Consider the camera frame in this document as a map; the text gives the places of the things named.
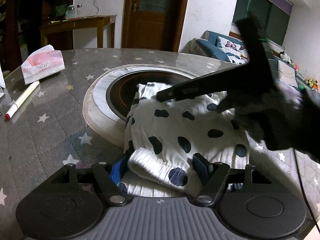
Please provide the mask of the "wooden side table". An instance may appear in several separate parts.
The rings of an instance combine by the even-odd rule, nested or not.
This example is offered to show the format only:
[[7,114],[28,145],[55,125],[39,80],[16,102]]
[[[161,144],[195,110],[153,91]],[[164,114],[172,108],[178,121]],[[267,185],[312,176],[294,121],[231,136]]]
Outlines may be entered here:
[[114,48],[115,23],[116,15],[85,16],[51,23],[41,27],[41,44],[43,47],[48,44],[48,35],[77,29],[96,28],[97,48],[103,48],[103,29],[105,26],[110,26],[110,48]]

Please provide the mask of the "dark wooden door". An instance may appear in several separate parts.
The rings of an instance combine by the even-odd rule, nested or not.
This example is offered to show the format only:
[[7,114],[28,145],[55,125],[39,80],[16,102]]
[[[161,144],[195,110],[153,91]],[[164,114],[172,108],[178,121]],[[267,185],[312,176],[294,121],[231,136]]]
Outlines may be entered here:
[[177,52],[188,0],[125,0],[122,48]]

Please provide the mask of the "white blue-spotted pants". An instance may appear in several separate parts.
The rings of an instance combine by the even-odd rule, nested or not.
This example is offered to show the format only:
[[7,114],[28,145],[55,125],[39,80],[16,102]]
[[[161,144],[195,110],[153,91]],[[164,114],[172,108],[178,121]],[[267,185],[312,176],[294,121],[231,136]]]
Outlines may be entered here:
[[216,108],[225,92],[191,100],[159,102],[164,83],[139,84],[125,127],[128,171],[121,179],[127,194],[143,197],[196,195],[202,183],[192,157],[244,168],[249,162],[247,135],[230,110]]

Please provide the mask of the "beige cushion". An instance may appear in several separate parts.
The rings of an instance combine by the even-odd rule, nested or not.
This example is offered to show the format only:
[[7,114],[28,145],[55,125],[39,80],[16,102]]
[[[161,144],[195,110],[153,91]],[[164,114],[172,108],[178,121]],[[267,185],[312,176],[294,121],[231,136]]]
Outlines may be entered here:
[[298,88],[295,70],[281,60],[278,61],[278,75],[281,82]]

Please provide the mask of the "dark green window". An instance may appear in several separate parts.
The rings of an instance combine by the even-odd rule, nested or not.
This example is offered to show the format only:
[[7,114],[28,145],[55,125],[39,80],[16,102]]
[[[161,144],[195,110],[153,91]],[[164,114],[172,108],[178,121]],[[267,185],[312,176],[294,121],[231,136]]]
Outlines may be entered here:
[[287,0],[237,0],[233,23],[253,14],[266,29],[267,37],[281,46],[289,25],[292,4]]

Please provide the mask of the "glass jar on table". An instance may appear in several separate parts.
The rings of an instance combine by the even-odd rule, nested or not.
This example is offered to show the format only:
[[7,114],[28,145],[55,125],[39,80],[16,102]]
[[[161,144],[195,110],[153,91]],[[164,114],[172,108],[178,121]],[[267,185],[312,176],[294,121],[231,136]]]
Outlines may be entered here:
[[80,18],[81,16],[82,4],[69,5],[66,8],[65,19],[71,20],[74,18]]

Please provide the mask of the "butterfly print pillow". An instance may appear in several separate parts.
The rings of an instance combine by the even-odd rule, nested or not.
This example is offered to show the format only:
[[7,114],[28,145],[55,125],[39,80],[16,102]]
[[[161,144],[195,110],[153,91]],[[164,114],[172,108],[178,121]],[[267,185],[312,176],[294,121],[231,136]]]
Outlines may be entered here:
[[249,62],[249,55],[243,44],[233,43],[224,37],[218,36],[216,46],[227,55],[233,64],[246,64]]

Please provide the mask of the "pink tissue pack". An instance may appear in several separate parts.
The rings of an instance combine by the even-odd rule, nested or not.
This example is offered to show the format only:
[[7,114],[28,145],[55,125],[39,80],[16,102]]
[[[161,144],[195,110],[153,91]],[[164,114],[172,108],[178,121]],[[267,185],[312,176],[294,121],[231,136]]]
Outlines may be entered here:
[[60,50],[55,50],[52,45],[46,45],[31,53],[21,65],[25,85],[64,69],[63,55]]

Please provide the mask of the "black white plush toy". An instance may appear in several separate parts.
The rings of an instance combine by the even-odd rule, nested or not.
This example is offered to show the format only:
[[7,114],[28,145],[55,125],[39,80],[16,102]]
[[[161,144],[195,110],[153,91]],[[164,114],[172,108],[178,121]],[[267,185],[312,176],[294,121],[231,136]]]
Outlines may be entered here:
[[291,58],[289,57],[289,55],[285,51],[281,51],[279,53],[279,56],[283,61],[287,62],[288,64],[292,64],[293,63]]

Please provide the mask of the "white red-capped marker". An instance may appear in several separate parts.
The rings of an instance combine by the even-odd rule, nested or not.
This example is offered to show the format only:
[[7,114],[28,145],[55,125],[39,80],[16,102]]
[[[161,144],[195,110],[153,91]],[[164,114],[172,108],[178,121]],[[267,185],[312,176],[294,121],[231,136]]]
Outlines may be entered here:
[[19,110],[21,105],[29,98],[31,93],[40,85],[39,81],[31,83],[28,88],[17,98],[17,100],[10,106],[5,114],[5,120],[10,120],[12,116]]

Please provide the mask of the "dark wooden shelf cabinet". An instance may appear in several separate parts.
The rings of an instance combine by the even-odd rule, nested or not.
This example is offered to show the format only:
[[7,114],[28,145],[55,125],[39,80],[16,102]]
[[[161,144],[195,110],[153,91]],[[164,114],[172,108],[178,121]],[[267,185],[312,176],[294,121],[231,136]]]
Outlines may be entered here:
[[41,28],[64,19],[73,0],[1,0],[1,67],[14,70],[41,48]]

